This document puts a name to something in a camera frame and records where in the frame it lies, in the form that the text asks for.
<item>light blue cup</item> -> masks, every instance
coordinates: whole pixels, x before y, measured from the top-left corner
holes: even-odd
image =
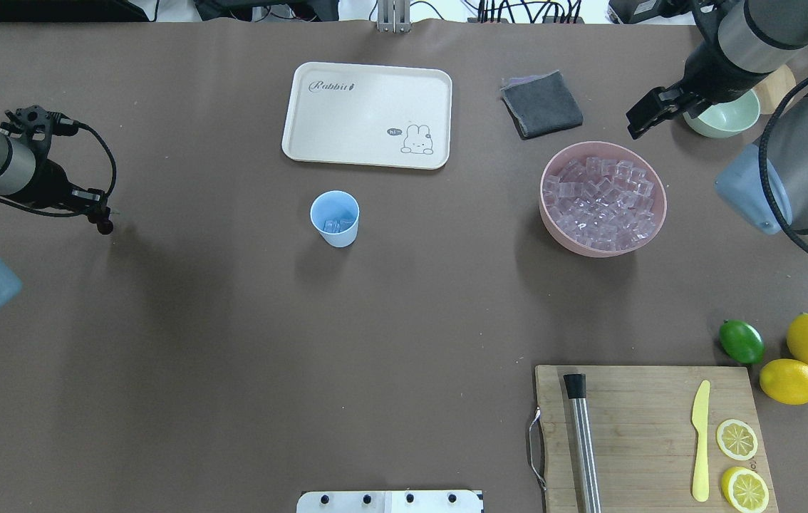
[[[344,191],[323,192],[312,202],[309,219],[325,241],[333,247],[347,247],[356,239],[359,204]]]

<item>dark towel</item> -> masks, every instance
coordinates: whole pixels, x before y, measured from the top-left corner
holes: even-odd
[[[502,100],[524,139],[570,129],[584,120],[559,71],[530,79],[512,78],[502,88]]]

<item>mint green bowl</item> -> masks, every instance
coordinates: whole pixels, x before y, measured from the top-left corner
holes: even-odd
[[[697,133],[713,139],[723,139],[755,125],[759,120],[759,110],[759,97],[755,91],[749,90],[734,101],[709,107],[697,118],[693,119],[688,113],[684,113],[683,119]]]

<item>electrical cable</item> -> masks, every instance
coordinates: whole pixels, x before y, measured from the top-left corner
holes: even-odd
[[[775,128],[775,124],[778,123],[778,119],[781,118],[781,114],[784,113],[784,109],[787,107],[789,101],[801,90],[804,90],[806,86],[808,86],[808,77],[804,78],[804,80],[795,85],[788,94],[784,95],[784,98],[782,98],[777,108],[775,108],[772,117],[769,118],[768,123],[765,124],[762,136],[759,137],[759,180],[762,182],[762,192],[765,193],[765,200],[768,202],[768,207],[772,209],[772,214],[775,216],[775,220],[778,221],[781,231],[786,234],[794,244],[797,244],[800,249],[808,254],[808,244],[794,233],[791,225],[789,225],[788,221],[784,218],[781,207],[779,207],[778,201],[775,199],[775,194],[772,192],[772,185],[768,176],[768,142],[769,139],[771,139],[772,130]]]
[[[528,4],[526,4],[524,2],[524,0],[521,0],[521,5],[524,6],[524,10],[525,10],[525,12],[527,12],[527,19],[531,19],[531,7],[528,6]]]
[[[496,21],[502,23],[502,6],[504,5],[509,9],[509,19],[512,20],[512,23],[515,23],[515,14],[514,12],[512,12],[512,3],[509,2],[509,0],[502,0],[502,2],[499,2],[499,13],[496,16],[497,17]]]
[[[154,19],[149,19],[148,21],[154,22],[157,21],[157,10],[160,9],[160,0],[157,0],[156,5],[154,6]]]
[[[531,4],[543,4],[543,6],[541,6],[540,9],[537,9],[537,14],[535,14],[534,17],[532,17],[532,19],[529,19],[531,23],[536,23],[538,17],[540,17],[540,14],[544,15],[544,19],[541,20],[541,23],[547,22],[547,13],[550,11],[550,7],[552,6],[559,7],[559,9],[556,10],[557,15],[559,11],[563,9],[563,6],[560,6],[560,4],[558,2],[555,2],[555,0],[547,0],[547,2],[532,2]]]
[[[271,16],[276,17],[276,19],[286,19],[286,20],[294,20],[294,19],[299,19],[299,18],[298,18],[298,17],[296,17],[296,16],[289,17],[289,19],[288,19],[288,17],[286,17],[286,16],[280,16],[280,14],[274,14],[274,13],[268,13],[268,14],[271,14]]]
[[[427,4],[427,6],[429,6],[430,9],[432,9],[433,11],[436,12],[436,16],[439,16],[440,20],[445,20],[442,17],[442,14],[439,13],[439,9],[436,9],[436,6],[433,6],[433,4],[430,4],[429,2],[426,2],[425,0],[417,0],[416,2],[411,2],[410,6],[413,7],[413,6],[416,6],[416,4]]]
[[[101,205],[107,201],[107,198],[113,194],[113,188],[116,187],[116,159],[113,157],[113,152],[110,151],[110,147],[107,146],[107,143],[105,143],[100,134],[97,133],[97,130],[92,129],[91,127],[87,126],[87,124],[81,123],[80,121],[75,121],[75,126],[92,133],[94,137],[97,138],[100,146],[103,147],[104,152],[107,153],[107,157],[110,158],[110,187],[107,189],[107,191],[100,195],[100,199],[90,207],[86,207],[78,212],[45,212],[43,210],[37,210],[36,208],[25,207],[25,205],[17,204],[16,202],[4,199],[3,197],[0,197],[0,204],[7,205],[7,207],[17,208],[29,214],[43,215],[43,217],[78,217],[78,215],[90,213],[92,210],[97,208],[98,205]]]
[[[554,13],[553,13],[553,23],[559,23],[561,17],[566,13],[566,9],[561,6],[561,4],[553,3]],[[548,6],[547,9],[544,11],[544,19],[541,20],[541,23],[547,22],[547,14],[550,14],[550,7]]]
[[[249,16],[249,21],[251,21],[252,23],[258,23],[261,20],[266,19],[268,16],[270,16],[270,14],[271,14],[271,6],[267,6],[267,7],[264,7],[264,8],[267,9],[267,12],[264,13],[264,16],[260,17],[260,19],[255,19],[255,20],[252,19],[251,16]]]

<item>lemon slice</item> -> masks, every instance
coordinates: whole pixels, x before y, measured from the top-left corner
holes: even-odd
[[[727,502],[740,513],[762,513],[768,507],[768,487],[749,468],[728,468],[720,478],[720,486]]]
[[[718,446],[727,457],[747,461],[759,450],[759,438],[748,423],[727,419],[718,426]]]

